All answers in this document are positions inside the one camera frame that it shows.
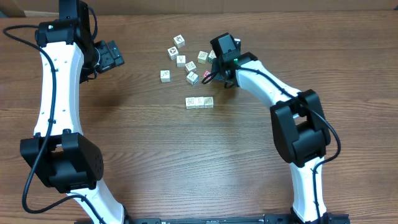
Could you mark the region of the pretzel picture block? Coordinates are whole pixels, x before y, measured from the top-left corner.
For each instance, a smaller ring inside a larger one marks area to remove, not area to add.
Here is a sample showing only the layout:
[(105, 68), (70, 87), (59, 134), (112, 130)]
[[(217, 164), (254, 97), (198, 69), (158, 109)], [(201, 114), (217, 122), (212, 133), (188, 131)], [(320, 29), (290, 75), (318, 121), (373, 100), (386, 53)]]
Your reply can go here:
[(214, 99), (212, 96), (204, 97), (204, 108), (213, 108), (214, 107)]

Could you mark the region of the giraffe picture block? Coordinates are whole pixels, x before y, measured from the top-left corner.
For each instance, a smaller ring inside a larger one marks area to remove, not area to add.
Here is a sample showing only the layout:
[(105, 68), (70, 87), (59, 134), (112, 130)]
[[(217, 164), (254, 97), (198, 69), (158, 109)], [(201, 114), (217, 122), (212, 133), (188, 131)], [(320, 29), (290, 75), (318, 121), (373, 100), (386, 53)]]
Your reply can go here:
[(202, 109), (205, 107), (204, 97), (195, 97), (195, 108)]

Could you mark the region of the line drawing wooden block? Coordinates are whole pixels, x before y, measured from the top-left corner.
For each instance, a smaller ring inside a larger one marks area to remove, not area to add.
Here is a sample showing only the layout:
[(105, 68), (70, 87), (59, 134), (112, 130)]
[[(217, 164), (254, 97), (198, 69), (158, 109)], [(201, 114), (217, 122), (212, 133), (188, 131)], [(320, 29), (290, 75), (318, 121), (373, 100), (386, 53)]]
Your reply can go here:
[(195, 104), (195, 97), (187, 97), (185, 99), (185, 106), (186, 109), (195, 109), (196, 108), (196, 104)]

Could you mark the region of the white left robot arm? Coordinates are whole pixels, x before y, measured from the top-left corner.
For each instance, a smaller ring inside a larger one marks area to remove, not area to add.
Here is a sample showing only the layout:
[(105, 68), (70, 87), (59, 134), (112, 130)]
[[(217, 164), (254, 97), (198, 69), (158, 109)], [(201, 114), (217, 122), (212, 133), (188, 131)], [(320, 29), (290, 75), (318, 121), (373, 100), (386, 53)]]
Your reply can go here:
[(92, 223), (130, 223), (104, 182), (100, 149), (80, 124), (80, 84), (124, 63), (115, 42), (96, 41), (94, 18), (85, 2), (60, 1), (58, 19), (35, 27), (43, 69), (40, 114), (20, 152), (31, 176), (76, 200)]

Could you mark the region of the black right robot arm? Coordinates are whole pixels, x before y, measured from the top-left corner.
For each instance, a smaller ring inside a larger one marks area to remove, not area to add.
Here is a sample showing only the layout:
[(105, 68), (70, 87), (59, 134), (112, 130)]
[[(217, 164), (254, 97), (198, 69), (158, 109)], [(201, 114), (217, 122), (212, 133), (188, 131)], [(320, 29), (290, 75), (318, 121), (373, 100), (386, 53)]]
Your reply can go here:
[(211, 77), (223, 77), (226, 88), (240, 87), (270, 109), (275, 148), (292, 174), (297, 221), (324, 223), (322, 166), (331, 137), (318, 95), (280, 81), (252, 53), (242, 54), (240, 40), (229, 33), (210, 44), (216, 55)]

